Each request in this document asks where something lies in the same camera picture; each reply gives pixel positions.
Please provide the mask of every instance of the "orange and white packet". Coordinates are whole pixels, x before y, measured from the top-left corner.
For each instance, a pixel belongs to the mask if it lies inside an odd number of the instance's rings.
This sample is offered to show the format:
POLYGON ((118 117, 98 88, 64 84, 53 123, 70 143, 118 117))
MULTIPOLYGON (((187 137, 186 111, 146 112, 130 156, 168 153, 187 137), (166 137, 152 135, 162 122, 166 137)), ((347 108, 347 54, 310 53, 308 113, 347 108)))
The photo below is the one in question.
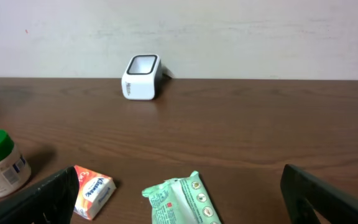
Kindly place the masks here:
POLYGON ((74 212, 92 220, 116 189, 112 178, 95 171, 74 166, 80 189, 74 212))

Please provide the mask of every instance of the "plastic jar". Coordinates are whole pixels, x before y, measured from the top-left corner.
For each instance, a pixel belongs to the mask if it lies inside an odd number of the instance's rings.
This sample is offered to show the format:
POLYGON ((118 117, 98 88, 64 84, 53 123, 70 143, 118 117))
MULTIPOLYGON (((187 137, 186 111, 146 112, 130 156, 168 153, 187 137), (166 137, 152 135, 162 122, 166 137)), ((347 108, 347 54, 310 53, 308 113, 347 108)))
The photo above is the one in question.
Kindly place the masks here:
POLYGON ((0 197, 19 189, 30 175, 29 164, 7 132, 0 130, 0 197))

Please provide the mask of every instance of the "black object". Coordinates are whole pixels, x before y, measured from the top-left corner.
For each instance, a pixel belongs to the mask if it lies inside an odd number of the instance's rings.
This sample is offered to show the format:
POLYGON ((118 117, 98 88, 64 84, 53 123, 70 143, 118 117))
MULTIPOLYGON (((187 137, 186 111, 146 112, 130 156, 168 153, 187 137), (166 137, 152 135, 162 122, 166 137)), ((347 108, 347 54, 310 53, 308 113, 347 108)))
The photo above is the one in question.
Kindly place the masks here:
POLYGON ((320 223, 314 210, 333 224, 358 223, 358 199, 294 165, 285 165, 280 186, 294 224, 320 223))
POLYGON ((0 224, 70 223, 78 189, 74 167, 63 169, 0 202, 0 224))

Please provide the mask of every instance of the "brown table surface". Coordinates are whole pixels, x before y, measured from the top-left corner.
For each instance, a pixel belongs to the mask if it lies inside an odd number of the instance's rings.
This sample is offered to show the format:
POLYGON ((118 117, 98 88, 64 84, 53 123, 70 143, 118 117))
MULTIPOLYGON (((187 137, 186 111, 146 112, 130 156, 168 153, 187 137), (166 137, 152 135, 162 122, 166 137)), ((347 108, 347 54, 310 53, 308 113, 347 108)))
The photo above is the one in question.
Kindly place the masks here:
POLYGON ((289 223, 287 163, 358 198, 358 82, 172 80, 129 101, 118 79, 0 78, 0 128, 28 185, 74 164, 119 182, 93 223, 151 223, 141 191, 193 170, 225 223, 289 223))

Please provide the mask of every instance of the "wet wipes packet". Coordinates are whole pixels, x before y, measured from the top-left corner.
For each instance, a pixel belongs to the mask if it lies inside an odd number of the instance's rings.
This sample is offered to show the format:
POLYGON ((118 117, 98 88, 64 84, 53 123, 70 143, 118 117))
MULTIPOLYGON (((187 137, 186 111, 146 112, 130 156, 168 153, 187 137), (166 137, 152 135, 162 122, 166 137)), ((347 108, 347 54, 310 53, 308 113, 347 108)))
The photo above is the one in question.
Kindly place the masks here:
POLYGON ((146 188, 142 195, 150 200, 153 224, 221 224, 197 171, 146 188))

